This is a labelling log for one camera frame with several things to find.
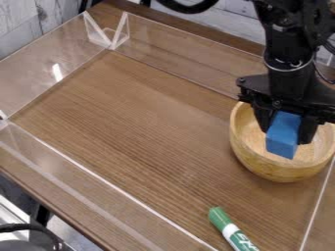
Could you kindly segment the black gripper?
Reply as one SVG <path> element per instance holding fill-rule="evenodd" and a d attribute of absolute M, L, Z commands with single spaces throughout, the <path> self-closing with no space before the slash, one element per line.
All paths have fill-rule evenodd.
<path fill-rule="evenodd" d="M 335 87 L 317 79 L 313 67 L 242 76 L 236 86 L 240 89 L 237 98 L 250 105 L 262 132 L 266 132 L 278 111 L 302 117 L 298 144 L 310 143 L 318 125 L 335 124 Z"/>

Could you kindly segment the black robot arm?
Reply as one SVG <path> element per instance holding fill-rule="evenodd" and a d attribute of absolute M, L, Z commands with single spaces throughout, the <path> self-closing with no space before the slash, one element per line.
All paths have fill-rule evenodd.
<path fill-rule="evenodd" d="M 335 54 L 335 13 L 328 0 L 250 0 L 265 34 L 264 75 L 238 78 L 238 100 L 250 105 L 262 131 L 278 112 L 301 117 L 297 143 L 310 142 L 316 129 L 335 124 L 335 79 L 314 65 L 316 52 Z"/>

